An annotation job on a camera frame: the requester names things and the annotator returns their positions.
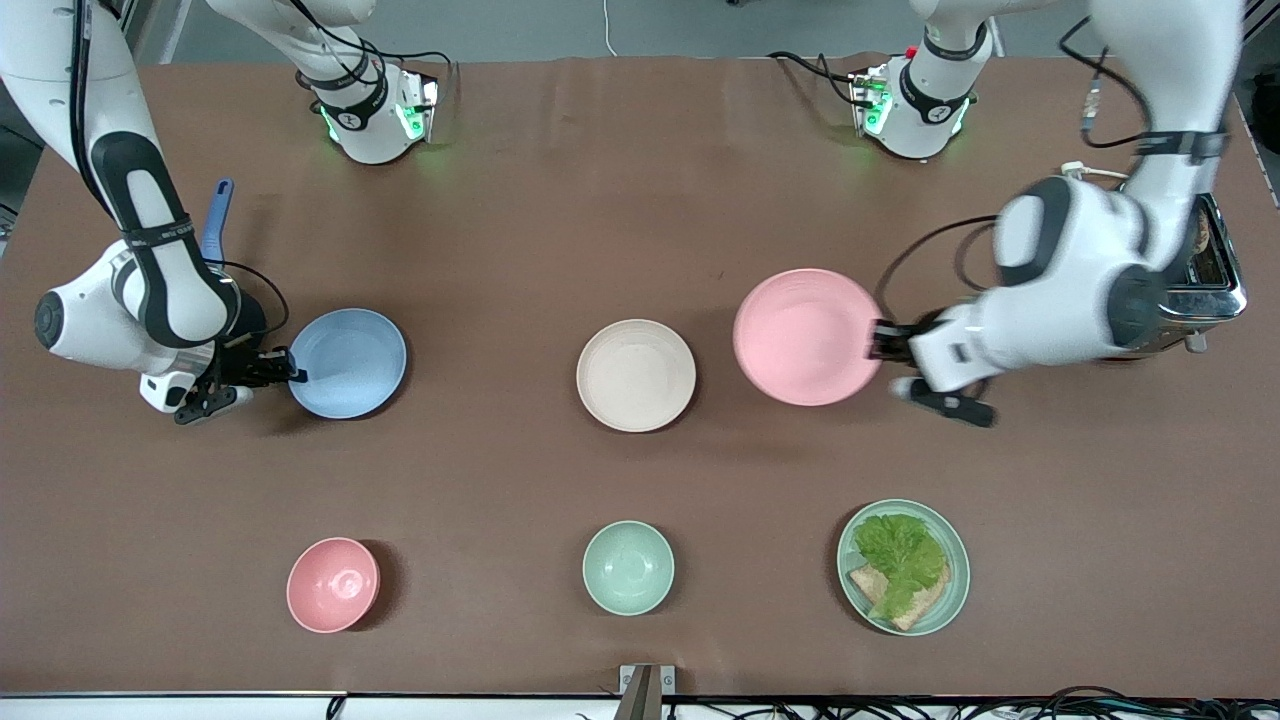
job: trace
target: green leafy vegetable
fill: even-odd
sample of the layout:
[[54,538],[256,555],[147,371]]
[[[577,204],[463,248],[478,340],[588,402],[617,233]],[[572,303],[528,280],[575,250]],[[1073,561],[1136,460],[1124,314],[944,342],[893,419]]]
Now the green leafy vegetable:
[[854,530],[858,551],[888,579],[884,597],[872,609],[876,618],[897,618],[911,609],[911,597],[932,588],[947,559],[924,521],[910,515],[868,518]]

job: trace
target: green plate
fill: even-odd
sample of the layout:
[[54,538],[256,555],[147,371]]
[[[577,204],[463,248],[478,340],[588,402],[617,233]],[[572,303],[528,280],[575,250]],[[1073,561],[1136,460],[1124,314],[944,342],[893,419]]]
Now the green plate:
[[614,615],[644,615],[676,580],[676,556],[653,525],[621,520],[595,533],[582,555],[582,582],[596,605]]
[[[863,553],[858,552],[858,543],[854,542],[854,530],[868,518],[881,515],[910,515],[911,518],[923,520],[925,529],[942,546],[942,552],[947,556],[947,564],[951,565],[951,582],[942,591],[942,597],[924,614],[924,618],[920,618],[905,633],[895,628],[888,620],[872,618],[872,601],[867,600],[863,591],[858,589],[858,585],[849,579],[850,571],[867,565],[867,559],[863,557]],[[849,520],[849,524],[845,525],[845,532],[840,533],[840,544],[836,546],[836,574],[840,575],[840,587],[845,589],[845,596],[849,598],[849,603],[854,606],[854,610],[872,625],[895,635],[927,635],[941,630],[951,620],[955,620],[955,616],[960,614],[960,609],[964,607],[965,598],[969,597],[969,553],[965,552],[960,536],[951,527],[951,523],[947,523],[946,518],[934,512],[933,509],[910,500],[882,500],[859,510]]]

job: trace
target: tabletop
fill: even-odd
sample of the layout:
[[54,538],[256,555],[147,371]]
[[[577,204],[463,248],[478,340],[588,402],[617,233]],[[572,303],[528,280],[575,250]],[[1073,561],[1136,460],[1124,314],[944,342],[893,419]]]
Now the tabletop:
[[[1123,168],[1079,142],[1088,69],[992,60],[965,129],[919,163],[774,61],[467,65],[436,145],[384,167],[330,145],[292,74],[142,77],[197,223],[234,178],[227,256],[288,296],[278,340],[375,309],[407,336],[406,384],[356,421],[271,388],[178,428],[136,377],[49,355],[36,301],[115,236],[46,152],[0,264],[0,689],[596,692],[637,661],[704,694],[1280,689],[1280,215],[1234,104],[1216,193],[1245,314],[1206,355],[1000,377],[1001,423],[978,430],[891,398],[890,366],[833,406],[776,402],[733,360],[733,314],[791,268],[870,287],[916,237],[1064,161]],[[1107,95],[1098,137],[1132,131]],[[899,272],[900,316],[963,295],[963,234]],[[575,392],[584,343],[625,318],[696,357],[692,406],[662,432],[611,432]],[[838,588],[844,524],[887,497],[968,546],[968,605],[933,635],[876,632]],[[588,539],[620,519],[676,552],[645,616],[582,587]],[[370,542],[384,592],[356,632],[316,635],[284,580],[330,536]]]

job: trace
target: pink plate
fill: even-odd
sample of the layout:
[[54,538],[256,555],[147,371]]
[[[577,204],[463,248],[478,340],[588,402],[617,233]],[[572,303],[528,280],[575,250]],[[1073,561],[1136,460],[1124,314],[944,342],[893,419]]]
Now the pink plate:
[[876,301],[831,270],[787,270],[758,284],[733,320],[733,352],[762,392],[791,405],[831,405],[865,386]]
[[289,571],[289,614],[312,633],[346,630],[378,597],[378,562],[351,538],[323,539]]

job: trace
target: bread slice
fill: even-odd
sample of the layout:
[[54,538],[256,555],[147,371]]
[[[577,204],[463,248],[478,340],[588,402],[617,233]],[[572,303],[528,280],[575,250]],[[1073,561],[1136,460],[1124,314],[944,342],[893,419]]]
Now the bread slice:
[[[863,565],[861,568],[854,570],[849,574],[849,579],[858,585],[858,589],[863,591],[867,600],[873,603],[879,602],[884,597],[884,591],[888,589],[888,578],[883,573],[870,566],[870,564]],[[951,565],[942,566],[942,575],[938,577],[938,582],[933,583],[932,588],[918,591],[911,596],[911,607],[897,618],[891,618],[890,623],[895,628],[902,630],[904,633],[911,629],[924,618],[924,614],[929,611],[931,607],[937,605],[938,598],[942,597],[942,591],[946,589],[947,583],[951,582]]]

